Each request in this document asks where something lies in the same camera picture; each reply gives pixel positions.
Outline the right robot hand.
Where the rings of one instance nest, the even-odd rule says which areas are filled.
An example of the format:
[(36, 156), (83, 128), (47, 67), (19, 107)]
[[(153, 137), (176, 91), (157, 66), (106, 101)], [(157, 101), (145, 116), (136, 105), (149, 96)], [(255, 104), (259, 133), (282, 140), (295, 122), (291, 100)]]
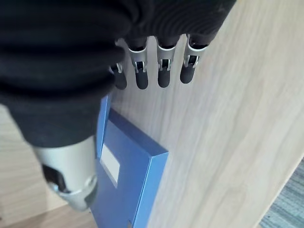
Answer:
[(170, 83), (174, 52), (187, 36), (180, 80), (193, 79), (233, 0), (3, 0), (0, 103), (31, 145), (48, 186), (71, 208), (94, 202), (95, 134), (101, 100), (127, 86), (131, 56), (148, 86), (147, 40), (157, 40), (158, 84)]

